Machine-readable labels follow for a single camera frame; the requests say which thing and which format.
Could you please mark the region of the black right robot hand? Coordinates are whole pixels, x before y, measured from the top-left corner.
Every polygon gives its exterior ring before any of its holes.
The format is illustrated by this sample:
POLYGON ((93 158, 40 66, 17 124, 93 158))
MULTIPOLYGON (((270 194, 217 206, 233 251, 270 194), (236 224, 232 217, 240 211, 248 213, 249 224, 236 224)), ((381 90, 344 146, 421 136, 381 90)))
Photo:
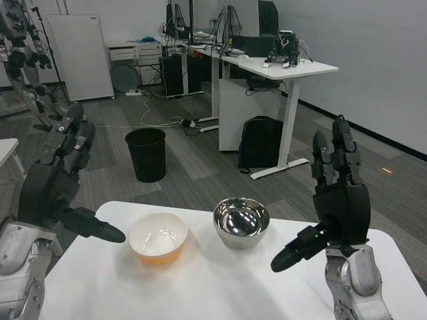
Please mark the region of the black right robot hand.
POLYGON ((311 259, 328 245, 359 245, 367 242, 370 197, 360 176, 362 164, 357 143, 343 115, 332 124, 334 151, 329 152, 324 133, 313 138, 312 177, 317 181, 314 207, 319 223, 300 231, 272 260, 278 273, 302 259, 311 259))

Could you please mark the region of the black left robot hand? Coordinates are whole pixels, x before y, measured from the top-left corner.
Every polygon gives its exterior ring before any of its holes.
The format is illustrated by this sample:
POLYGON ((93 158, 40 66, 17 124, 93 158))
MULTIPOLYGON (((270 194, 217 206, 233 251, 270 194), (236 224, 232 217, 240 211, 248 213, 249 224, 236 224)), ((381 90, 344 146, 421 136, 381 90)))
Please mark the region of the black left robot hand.
POLYGON ((95 125, 84 121, 84 108, 76 103, 63 116, 56 116, 40 158, 27 173, 19 196, 17 219, 20 222, 50 227, 60 223, 76 235, 123 243, 125 234, 100 221, 84 207, 71 208, 80 185, 79 172, 91 156, 95 125))

